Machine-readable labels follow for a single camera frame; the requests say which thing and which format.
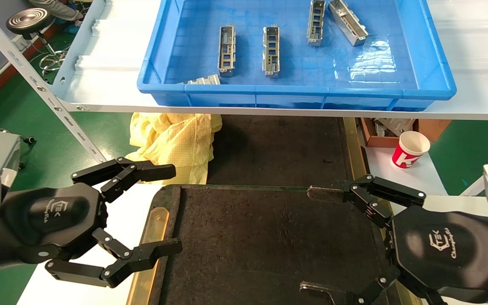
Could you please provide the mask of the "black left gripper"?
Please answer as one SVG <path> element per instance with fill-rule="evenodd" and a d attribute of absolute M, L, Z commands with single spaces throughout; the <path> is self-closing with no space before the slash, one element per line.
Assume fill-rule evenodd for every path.
<path fill-rule="evenodd" d="M 182 252 L 178 238 L 127 248 L 103 228 L 104 202 L 114 202 L 138 182 L 176 176 L 173 164 L 116 158 L 71 175 L 61 189 L 9 192 L 0 207 L 0 268 L 41 264 L 56 280 L 115 288 L 135 272 L 150 270 L 160 258 Z M 98 192 L 91 186 L 106 182 Z M 116 260 L 107 267 L 70 262 L 98 243 Z"/>

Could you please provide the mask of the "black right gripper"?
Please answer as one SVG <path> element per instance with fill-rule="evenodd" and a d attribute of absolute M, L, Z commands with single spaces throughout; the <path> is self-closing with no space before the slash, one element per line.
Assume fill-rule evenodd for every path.
<path fill-rule="evenodd" d="M 391 227 L 395 262 L 402 270 L 390 266 L 358 293 L 306 281 L 300 283 L 301 293 L 331 305 L 371 305 L 401 276 L 419 297 L 435 290 L 466 303 L 488 303 L 487 216 L 426 210 L 424 192 L 372 175 L 336 181 L 331 188 L 310 186 L 308 198 L 350 203 L 378 228 Z M 393 217 L 378 199 L 408 208 Z"/>

